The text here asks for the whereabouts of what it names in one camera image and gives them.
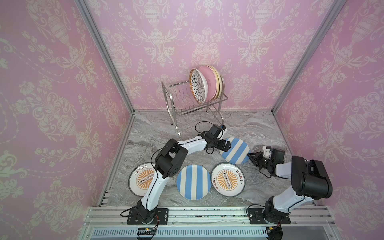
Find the blue striped plate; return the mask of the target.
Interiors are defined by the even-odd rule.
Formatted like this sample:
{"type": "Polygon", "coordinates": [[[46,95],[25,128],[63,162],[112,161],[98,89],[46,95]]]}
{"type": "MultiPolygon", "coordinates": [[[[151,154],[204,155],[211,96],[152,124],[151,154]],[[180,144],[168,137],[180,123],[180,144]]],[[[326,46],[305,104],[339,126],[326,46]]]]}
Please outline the blue striped plate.
{"type": "Polygon", "coordinates": [[[195,201],[204,198],[211,187],[210,173],[200,165],[186,166],[178,174],[178,192],[187,200],[195,201]]]}
{"type": "Polygon", "coordinates": [[[248,154],[251,152],[246,142],[239,138],[227,138],[231,142],[231,148],[227,151],[219,151],[222,158],[234,165],[245,164],[248,160],[248,154]]]}

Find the orange sunburst plate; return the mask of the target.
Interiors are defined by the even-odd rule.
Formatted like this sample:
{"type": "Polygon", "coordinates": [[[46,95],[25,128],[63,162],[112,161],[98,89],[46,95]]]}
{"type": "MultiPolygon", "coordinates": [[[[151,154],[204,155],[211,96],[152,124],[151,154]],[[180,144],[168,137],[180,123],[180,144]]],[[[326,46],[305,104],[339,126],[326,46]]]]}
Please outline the orange sunburst plate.
{"type": "Polygon", "coordinates": [[[246,186],[241,169],[230,163],[221,163],[212,169],[211,183],[214,190],[225,197],[240,195],[246,186]]]}
{"type": "Polygon", "coordinates": [[[138,197],[143,197],[148,191],[156,171],[150,162],[137,166],[130,174],[129,189],[138,197]]]}

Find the yellow bear plate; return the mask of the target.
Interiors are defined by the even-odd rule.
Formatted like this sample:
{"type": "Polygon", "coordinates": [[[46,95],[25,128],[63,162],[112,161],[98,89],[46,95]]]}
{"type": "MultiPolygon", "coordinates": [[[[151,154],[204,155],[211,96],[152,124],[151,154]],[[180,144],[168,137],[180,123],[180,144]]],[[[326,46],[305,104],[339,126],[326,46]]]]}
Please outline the yellow bear plate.
{"type": "Polygon", "coordinates": [[[217,92],[216,92],[216,95],[215,95],[215,98],[214,100],[218,99],[218,93],[219,93],[219,76],[217,74],[217,69],[213,66],[211,66],[211,68],[213,69],[213,71],[215,72],[216,74],[216,80],[217,80],[217,92]]]}

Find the cream beige plate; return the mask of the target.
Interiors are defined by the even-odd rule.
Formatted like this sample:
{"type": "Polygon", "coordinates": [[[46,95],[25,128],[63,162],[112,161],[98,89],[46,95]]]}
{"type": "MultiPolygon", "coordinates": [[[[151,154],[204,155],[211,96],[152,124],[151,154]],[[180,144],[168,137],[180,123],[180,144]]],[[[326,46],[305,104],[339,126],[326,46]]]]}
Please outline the cream beige plate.
{"type": "Polygon", "coordinates": [[[218,93],[218,98],[220,98],[225,86],[224,86],[224,79],[223,79],[221,73],[219,71],[217,71],[217,74],[219,76],[219,93],[218,93]]]}

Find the pink bear plate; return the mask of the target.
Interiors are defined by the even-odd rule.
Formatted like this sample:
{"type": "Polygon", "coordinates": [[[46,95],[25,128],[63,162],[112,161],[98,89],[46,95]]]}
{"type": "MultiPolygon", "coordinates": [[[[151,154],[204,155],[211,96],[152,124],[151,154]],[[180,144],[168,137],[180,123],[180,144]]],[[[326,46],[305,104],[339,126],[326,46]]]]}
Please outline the pink bear plate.
{"type": "Polygon", "coordinates": [[[215,98],[216,92],[217,92],[217,80],[216,80],[216,74],[211,68],[211,66],[205,65],[198,68],[198,70],[203,74],[207,81],[208,85],[208,93],[206,102],[212,101],[215,98]]]}

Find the brown rim petal pattern plate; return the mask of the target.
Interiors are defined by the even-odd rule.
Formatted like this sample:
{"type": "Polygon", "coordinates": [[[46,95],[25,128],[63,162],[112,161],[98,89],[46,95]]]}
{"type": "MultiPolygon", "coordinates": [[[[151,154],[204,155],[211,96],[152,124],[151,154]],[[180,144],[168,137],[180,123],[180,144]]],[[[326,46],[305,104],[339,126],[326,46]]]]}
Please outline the brown rim petal pattern plate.
{"type": "Polygon", "coordinates": [[[199,104],[203,104],[208,96],[208,83],[204,75],[198,69],[191,69],[189,83],[192,94],[199,104]]]}

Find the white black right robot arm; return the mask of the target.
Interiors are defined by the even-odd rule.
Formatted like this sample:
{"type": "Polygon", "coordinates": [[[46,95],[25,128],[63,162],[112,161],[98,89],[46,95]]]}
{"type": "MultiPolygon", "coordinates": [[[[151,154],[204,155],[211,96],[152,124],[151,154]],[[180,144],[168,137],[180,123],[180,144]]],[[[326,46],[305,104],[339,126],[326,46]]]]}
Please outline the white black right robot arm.
{"type": "Polygon", "coordinates": [[[271,177],[287,179],[291,186],[278,196],[270,197],[264,205],[263,218],[268,223],[282,222],[291,211],[304,203],[328,199],[333,186],[324,163],[292,156],[285,163],[286,152],[272,147],[262,147],[262,151],[247,156],[258,170],[265,169],[271,177]]]}

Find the stainless steel dish rack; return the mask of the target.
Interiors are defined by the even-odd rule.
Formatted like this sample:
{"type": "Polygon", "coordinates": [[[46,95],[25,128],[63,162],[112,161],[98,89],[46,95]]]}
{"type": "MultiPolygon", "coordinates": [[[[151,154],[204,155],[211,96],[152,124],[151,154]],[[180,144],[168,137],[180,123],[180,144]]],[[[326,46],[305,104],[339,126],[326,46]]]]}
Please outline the stainless steel dish rack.
{"type": "Polygon", "coordinates": [[[213,115],[213,118],[217,123],[224,123],[221,109],[223,102],[228,100],[228,96],[224,93],[225,87],[220,98],[209,102],[205,101],[203,104],[199,104],[194,98],[189,83],[189,77],[186,81],[169,85],[162,82],[162,90],[170,123],[175,127],[180,139],[187,135],[186,133],[183,133],[183,130],[187,130],[191,127],[191,124],[187,123],[186,120],[179,120],[179,118],[182,118],[184,115],[204,110],[206,113],[213,115]]]}

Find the small circuit board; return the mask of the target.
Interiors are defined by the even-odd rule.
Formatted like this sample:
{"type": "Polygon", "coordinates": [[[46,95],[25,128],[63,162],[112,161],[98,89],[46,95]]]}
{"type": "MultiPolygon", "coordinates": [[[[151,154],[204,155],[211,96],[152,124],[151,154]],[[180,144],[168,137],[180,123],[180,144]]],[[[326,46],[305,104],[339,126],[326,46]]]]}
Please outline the small circuit board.
{"type": "Polygon", "coordinates": [[[157,227],[138,228],[138,238],[153,238],[157,233],[157,227]]]}

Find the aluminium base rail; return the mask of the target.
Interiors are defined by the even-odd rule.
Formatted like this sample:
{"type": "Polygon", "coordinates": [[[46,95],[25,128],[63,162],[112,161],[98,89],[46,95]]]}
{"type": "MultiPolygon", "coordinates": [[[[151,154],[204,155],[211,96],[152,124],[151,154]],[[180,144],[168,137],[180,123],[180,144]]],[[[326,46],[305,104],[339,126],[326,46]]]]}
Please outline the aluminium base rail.
{"type": "Polygon", "coordinates": [[[341,240],[326,207],[299,207],[282,222],[269,224],[256,207],[164,207],[149,224],[133,219],[126,207],[91,208],[80,240],[341,240]],[[157,227],[153,238],[138,228],[157,227]]]}

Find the left aluminium corner post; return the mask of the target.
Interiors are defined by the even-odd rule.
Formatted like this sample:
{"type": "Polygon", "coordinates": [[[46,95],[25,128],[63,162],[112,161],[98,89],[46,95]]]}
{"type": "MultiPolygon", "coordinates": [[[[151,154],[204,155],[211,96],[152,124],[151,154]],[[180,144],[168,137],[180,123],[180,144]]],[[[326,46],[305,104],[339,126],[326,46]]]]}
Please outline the left aluminium corner post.
{"type": "Polygon", "coordinates": [[[127,90],[119,76],[119,73],[113,63],[112,57],[110,53],[108,52],[107,46],[104,43],[104,40],[102,38],[101,31],[98,29],[98,26],[89,10],[89,7],[86,3],[86,1],[83,0],[74,0],[75,4],[78,7],[78,10],[83,17],[85,24],[95,42],[95,45],[97,49],[99,50],[99,53],[101,57],[103,58],[104,63],[106,64],[106,68],[109,70],[112,79],[123,99],[123,102],[125,106],[127,107],[129,113],[133,116],[135,114],[135,110],[133,108],[133,104],[130,101],[129,95],[127,93],[127,90]]]}

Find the aluminium corner post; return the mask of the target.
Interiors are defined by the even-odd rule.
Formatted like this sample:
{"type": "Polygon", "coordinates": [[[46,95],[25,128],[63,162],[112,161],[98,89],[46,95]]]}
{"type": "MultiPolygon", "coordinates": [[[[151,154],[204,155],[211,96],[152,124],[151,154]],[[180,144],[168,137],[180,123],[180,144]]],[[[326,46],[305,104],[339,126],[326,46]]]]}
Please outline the aluminium corner post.
{"type": "Polygon", "coordinates": [[[129,113],[133,116],[135,114],[135,110],[133,108],[133,104],[130,101],[129,95],[127,93],[127,90],[119,76],[119,73],[113,63],[112,57],[110,53],[108,52],[107,46],[104,43],[104,40],[102,38],[101,31],[98,29],[98,26],[89,10],[89,7],[86,3],[86,1],[83,0],[74,0],[75,4],[78,7],[78,10],[83,17],[85,24],[95,42],[95,45],[97,49],[99,50],[99,53],[101,57],[103,58],[104,63],[106,64],[106,68],[109,70],[112,79],[123,99],[123,102],[125,106],[127,107],[129,113]]]}
{"type": "Polygon", "coordinates": [[[274,116],[277,115],[279,109],[281,108],[287,96],[289,95],[290,91],[292,90],[296,80],[299,78],[299,76],[305,69],[306,65],[308,64],[311,57],[315,53],[316,49],[319,47],[320,43],[324,39],[328,30],[331,28],[331,25],[339,15],[340,11],[342,10],[346,2],[347,2],[346,0],[336,0],[332,2],[325,18],[323,19],[319,28],[315,32],[311,42],[309,43],[307,49],[305,50],[304,54],[299,60],[298,65],[294,69],[291,77],[289,78],[287,84],[285,85],[280,96],[278,97],[274,107],[271,109],[271,112],[274,116]]]}

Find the right aluminium corner post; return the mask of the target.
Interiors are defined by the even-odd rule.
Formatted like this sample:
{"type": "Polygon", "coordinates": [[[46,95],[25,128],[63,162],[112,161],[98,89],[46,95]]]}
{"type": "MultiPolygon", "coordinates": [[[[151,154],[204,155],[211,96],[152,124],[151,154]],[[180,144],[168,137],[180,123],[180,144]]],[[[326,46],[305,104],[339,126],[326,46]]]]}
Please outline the right aluminium corner post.
{"type": "Polygon", "coordinates": [[[346,0],[336,0],[332,2],[325,18],[323,19],[319,28],[315,32],[311,42],[309,43],[307,49],[305,50],[304,54],[299,60],[298,65],[294,69],[291,77],[289,78],[287,84],[285,85],[280,96],[278,97],[274,107],[271,109],[271,112],[274,116],[277,115],[279,109],[281,108],[287,96],[289,95],[290,91],[292,90],[296,80],[299,78],[299,76],[305,69],[306,65],[308,64],[311,57],[315,53],[316,49],[319,47],[320,43],[324,39],[328,30],[331,28],[331,25],[339,15],[340,11],[342,10],[346,2],[347,2],[346,0]]]}

